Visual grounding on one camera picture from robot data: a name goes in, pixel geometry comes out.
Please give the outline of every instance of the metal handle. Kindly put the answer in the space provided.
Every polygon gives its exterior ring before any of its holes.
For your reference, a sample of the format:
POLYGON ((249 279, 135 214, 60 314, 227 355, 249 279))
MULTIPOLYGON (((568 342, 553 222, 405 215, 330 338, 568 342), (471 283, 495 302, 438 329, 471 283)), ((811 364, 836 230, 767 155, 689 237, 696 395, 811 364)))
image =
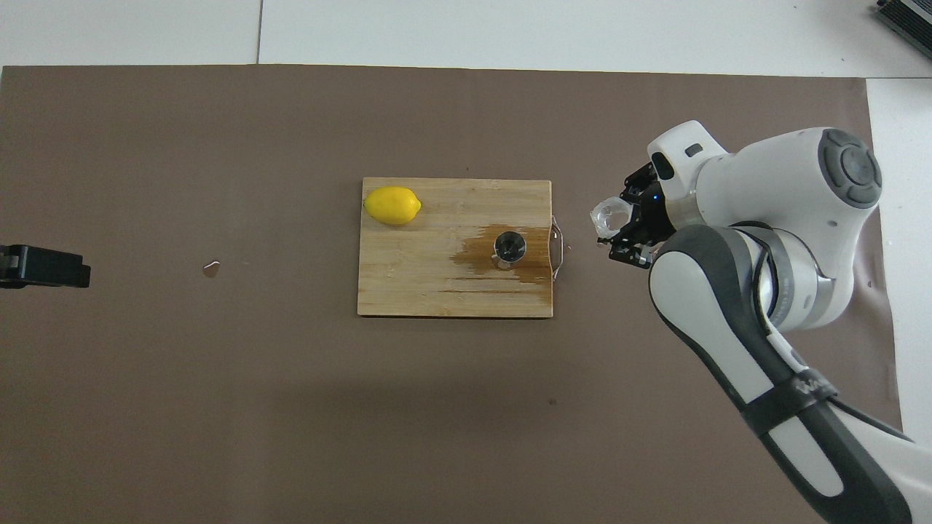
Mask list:
POLYGON ((563 267, 563 231, 560 230, 560 226, 556 223, 556 217, 551 215, 550 218, 551 218, 550 240, 551 241, 556 240, 560 245, 560 260, 556 263, 556 266, 554 266, 553 257, 551 256, 551 263, 550 263, 550 267, 554 272, 553 279, 554 281, 556 281, 556 274, 560 271, 560 268, 563 267))

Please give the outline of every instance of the cutting board handle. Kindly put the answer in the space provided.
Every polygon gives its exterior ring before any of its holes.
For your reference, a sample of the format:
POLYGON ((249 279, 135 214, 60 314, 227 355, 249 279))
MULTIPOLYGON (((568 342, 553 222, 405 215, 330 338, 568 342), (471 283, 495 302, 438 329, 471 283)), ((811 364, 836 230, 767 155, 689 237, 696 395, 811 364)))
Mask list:
POLYGON ((556 241, 556 245, 559 246, 559 253, 560 253, 560 259, 556 262, 556 266, 554 266, 554 251, 553 250, 550 251, 550 269, 553 272, 553 279, 555 282, 556 274, 560 272, 560 268, 563 266, 563 231, 560 230, 559 224, 556 223, 555 216, 550 215, 550 219, 551 219, 551 225, 550 225, 550 241, 551 242, 550 244, 551 246, 553 246, 554 241, 556 241))

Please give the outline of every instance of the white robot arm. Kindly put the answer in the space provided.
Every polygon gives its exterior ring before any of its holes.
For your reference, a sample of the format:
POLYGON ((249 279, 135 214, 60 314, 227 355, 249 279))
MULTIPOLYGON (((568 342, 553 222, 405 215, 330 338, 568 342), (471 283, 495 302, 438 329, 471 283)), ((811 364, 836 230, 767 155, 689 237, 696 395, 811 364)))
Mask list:
POLYGON ((648 153, 593 211, 610 257, 650 269, 664 322, 826 521, 932 523, 932 452, 839 400, 780 334, 827 324, 850 300, 881 193, 868 148, 813 128, 729 154, 691 121, 648 153), (630 220, 610 230, 619 211, 630 220))

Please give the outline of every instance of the brown table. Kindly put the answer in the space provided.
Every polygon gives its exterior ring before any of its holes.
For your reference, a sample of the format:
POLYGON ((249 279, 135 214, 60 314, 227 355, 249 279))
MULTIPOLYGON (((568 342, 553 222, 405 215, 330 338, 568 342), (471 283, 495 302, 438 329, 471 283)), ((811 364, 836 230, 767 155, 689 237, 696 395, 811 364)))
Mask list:
MULTIPOLYGON (((819 521, 588 211, 687 119, 869 140, 861 79, 8 67, 0 118, 2 240, 93 268, 2 293, 0 520, 819 521), (358 317, 365 176, 552 180, 555 318, 358 317)), ((878 226, 791 339, 898 425, 878 226)))

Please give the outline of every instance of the black strap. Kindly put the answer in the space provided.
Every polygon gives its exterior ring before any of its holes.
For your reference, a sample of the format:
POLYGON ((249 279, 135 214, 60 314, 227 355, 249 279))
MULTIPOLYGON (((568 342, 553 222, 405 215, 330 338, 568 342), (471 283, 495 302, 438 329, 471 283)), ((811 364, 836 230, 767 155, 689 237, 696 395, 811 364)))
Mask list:
POLYGON ((755 435, 770 432, 807 407, 838 394, 818 371, 807 368, 752 400, 741 412, 755 435))

